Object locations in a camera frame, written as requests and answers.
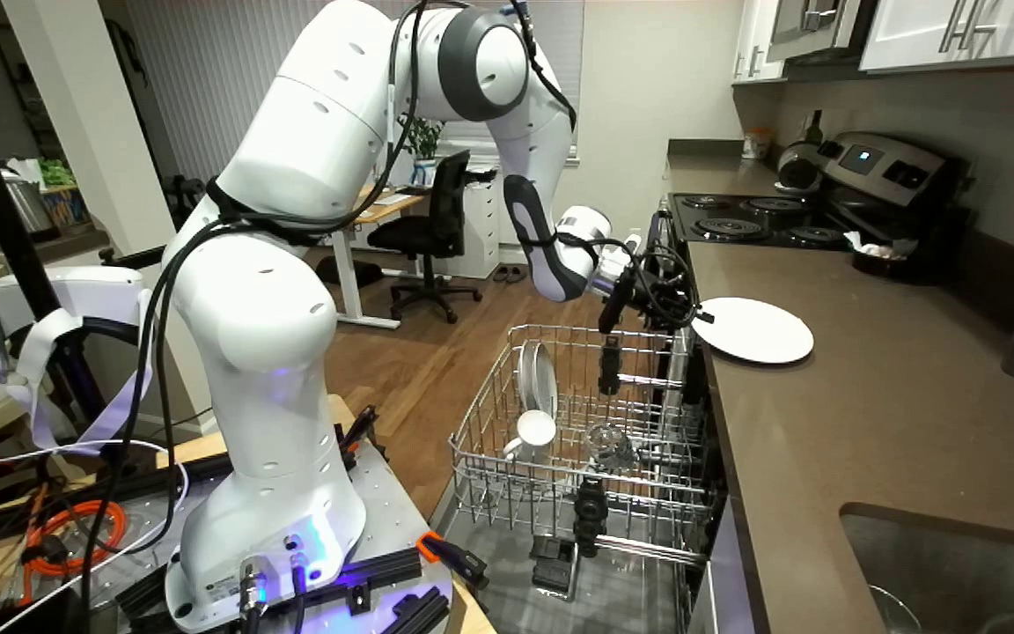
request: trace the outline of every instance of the stove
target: stove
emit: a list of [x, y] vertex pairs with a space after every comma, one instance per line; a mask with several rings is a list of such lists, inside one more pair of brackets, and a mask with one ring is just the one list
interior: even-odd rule
[[848, 251], [854, 230], [870, 245], [901, 245], [907, 270], [935, 270], [956, 245], [969, 164], [955, 155], [880, 134], [840, 134], [806, 197], [674, 192], [684, 243], [760, 243], [791, 251]]
[[672, 197], [686, 243], [765, 243], [791, 251], [840, 251], [840, 224], [806, 197]]

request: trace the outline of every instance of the dish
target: dish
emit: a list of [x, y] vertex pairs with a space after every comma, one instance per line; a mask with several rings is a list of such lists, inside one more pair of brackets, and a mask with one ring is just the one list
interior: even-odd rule
[[885, 586], [867, 586], [867, 588], [872, 595], [872, 605], [885, 615], [887, 634], [920, 634], [922, 629], [922, 619], [915, 615], [915, 608], [907, 608], [905, 598], [896, 598]]
[[555, 372], [541, 345], [532, 345], [532, 400], [555, 417]]
[[541, 412], [555, 417], [555, 372], [552, 372], [552, 363], [538, 342], [523, 342], [518, 350], [515, 382], [518, 382], [518, 406], [521, 409], [541, 409]]
[[705, 303], [716, 319], [694, 318], [689, 327], [718, 353], [745, 363], [799, 363], [813, 353], [813, 331], [787, 311], [745, 297]]
[[518, 459], [538, 463], [552, 438], [555, 438], [552, 417], [541, 409], [528, 409], [518, 417], [515, 438], [508, 440], [503, 459], [508, 463], [518, 463]]

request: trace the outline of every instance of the dishwasher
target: dishwasher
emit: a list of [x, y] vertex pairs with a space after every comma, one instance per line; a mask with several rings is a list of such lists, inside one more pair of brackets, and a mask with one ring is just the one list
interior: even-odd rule
[[[536, 377], [555, 394], [555, 438], [511, 453]], [[455, 472], [433, 515], [484, 560], [477, 601], [496, 629], [686, 629], [720, 515], [699, 385], [689, 327], [508, 331], [446, 440]]]

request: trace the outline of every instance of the cup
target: cup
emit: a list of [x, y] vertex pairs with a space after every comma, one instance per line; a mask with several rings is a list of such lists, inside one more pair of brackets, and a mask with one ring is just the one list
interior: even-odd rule
[[508, 440], [503, 453], [508, 463], [536, 463], [545, 453], [548, 440], [555, 438], [555, 424], [541, 409], [528, 409], [515, 424], [515, 438]]

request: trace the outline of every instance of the sink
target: sink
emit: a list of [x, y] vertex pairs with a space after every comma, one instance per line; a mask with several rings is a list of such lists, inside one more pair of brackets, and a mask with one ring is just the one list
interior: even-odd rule
[[924, 634], [975, 634], [1014, 613], [1014, 534], [885, 507], [845, 507], [840, 528], [890, 629], [905, 608]]

